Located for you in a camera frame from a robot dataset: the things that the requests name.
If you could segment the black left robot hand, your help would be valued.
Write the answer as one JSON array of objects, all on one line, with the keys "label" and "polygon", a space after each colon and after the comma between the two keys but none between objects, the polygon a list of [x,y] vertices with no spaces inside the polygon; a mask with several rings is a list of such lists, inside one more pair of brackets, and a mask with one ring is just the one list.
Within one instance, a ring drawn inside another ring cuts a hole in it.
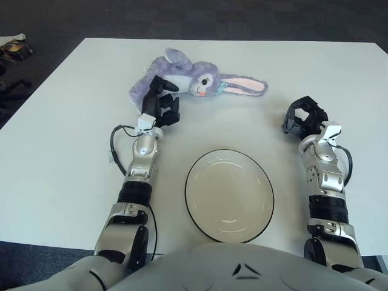
[{"label": "black left robot hand", "polygon": [[171,93],[161,95],[163,91],[177,92],[179,88],[173,83],[155,76],[150,83],[149,91],[142,101],[142,111],[155,118],[155,127],[170,126],[179,122],[179,98],[173,99]]}]

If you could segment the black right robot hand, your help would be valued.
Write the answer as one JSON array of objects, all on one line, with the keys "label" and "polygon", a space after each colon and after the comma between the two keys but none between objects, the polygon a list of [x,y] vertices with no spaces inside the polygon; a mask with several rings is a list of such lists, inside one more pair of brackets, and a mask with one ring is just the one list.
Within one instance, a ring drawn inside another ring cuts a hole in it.
[{"label": "black right robot hand", "polygon": [[[305,119],[297,117],[295,115],[297,109],[306,112],[307,117]],[[282,130],[285,134],[291,134],[302,140],[309,135],[320,134],[320,127],[324,121],[328,121],[327,113],[311,97],[305,96],[291,103]]]}]

